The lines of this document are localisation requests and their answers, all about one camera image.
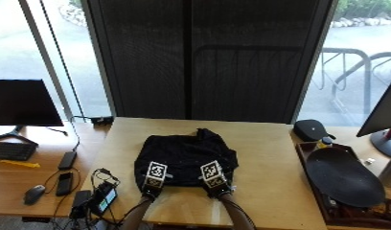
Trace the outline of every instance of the black monitor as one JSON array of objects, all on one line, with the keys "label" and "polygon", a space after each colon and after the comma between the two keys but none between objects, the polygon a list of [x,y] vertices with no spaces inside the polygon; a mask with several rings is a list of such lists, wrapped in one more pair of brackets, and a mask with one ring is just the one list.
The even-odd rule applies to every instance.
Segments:
[{"label": "black monitor", "polygon": [[0,126],[15,126],[0,139],[15,137],[29,143],[35,142],[17,134],[24,126],[63,126],[43,80],[0,80]]},{"label": "black monitor", "polygon": [[370,134],[376,149],[391,156],[391,84],[360,128],[357,137]]}]

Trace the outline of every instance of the glass door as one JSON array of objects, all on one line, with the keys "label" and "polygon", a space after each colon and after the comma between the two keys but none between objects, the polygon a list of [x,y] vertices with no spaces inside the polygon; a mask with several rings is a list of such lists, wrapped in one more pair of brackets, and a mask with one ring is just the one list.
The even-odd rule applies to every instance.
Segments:
[{"label": "glass door", "polygon": [[79,2],[0,0],[0,79],[43,79],[64,120],[111,115]]}]

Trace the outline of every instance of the wooden desk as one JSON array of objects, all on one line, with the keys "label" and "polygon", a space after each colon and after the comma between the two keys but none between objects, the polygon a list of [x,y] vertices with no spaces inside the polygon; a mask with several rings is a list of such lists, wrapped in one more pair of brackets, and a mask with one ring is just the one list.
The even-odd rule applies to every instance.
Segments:
[{"label": "wooden desk", "polygon": [[[64,152],[72,150],[76,144],[76,137],[72,126],[64,123],[68,136],[63,133],[48,130],[45,127],[25,127],[21,134],[39,143],[39,147],[27,162],[39,163],[40,168],[32,169],[0,163],[0,215],[24,217],[52,217],[61,197],[52,192],[43,195],[32,206],[23,204],[25,191],[39,184],[44,184],[48,177],[57,171],[56,167]],[[91,169],[97,150],[105,139],[109,126],[93,127],[92,124],[75,124],[76,133],[80,137],[80,145],[76,149],[77,157],[75,167],[80,170],[80,184]],[[0,134],[11,131],[11,126],[0,126]],[[57,176],[53,176],[47,183],[47,189],[53,186]],[[73,202],[73,195],[68,195],[60,204],[56,217],[67,217]]]},{"label": "wooden desk", "polygon": [[[288,128],[293,143],[301,143],[301,140],[290,131],[292,126],[288,126]],[[337,137],[334,143],[352,147],[361,162],[366,161],[369,158],[374,159],[374,162],[370,165],[365,165],[365,167],[374,175],[378,175],[389,161],[389,158],[373,147],[373,144],[369,140],[369,135],[356,137],[358,127],[353,126],[329,126],[325,129],[328,133],[333,134]],[[385,194],[386,197],[391,198],[391,189],[385,188]],[[364,230],[369,228],[328,226],[328,229]]]},{"label": "wooden desk", "polygon": [[[91,172],[105,168],[120,179],[111,210],[117,219],[136,205],[133,162],[149,135],[192,135],[205,127],[236,150],[233,198],[257,229],[325,229],[285,125],[116,118]],[[83,189],[91,189],[85,180]],[[229,226],[225,208],[200,188],[165,187],[144,220],[180,225]]]}]

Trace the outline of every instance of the keyboard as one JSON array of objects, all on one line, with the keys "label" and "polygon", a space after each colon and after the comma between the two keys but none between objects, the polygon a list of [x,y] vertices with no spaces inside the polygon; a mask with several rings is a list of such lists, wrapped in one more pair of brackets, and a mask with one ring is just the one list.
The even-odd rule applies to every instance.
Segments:
[{"label": "keyboard", "polygon": [[25,161],[36,147],[35,144],[0,142],[0,159]]}]

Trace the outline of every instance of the black curtain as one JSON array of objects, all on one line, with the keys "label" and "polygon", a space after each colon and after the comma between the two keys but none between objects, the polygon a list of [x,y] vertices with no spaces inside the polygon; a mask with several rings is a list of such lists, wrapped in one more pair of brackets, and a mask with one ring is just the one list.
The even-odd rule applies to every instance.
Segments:
[{"label": "black curtain", "polygon": [[89,0],[116,115],[289,123],[332,0]]}]

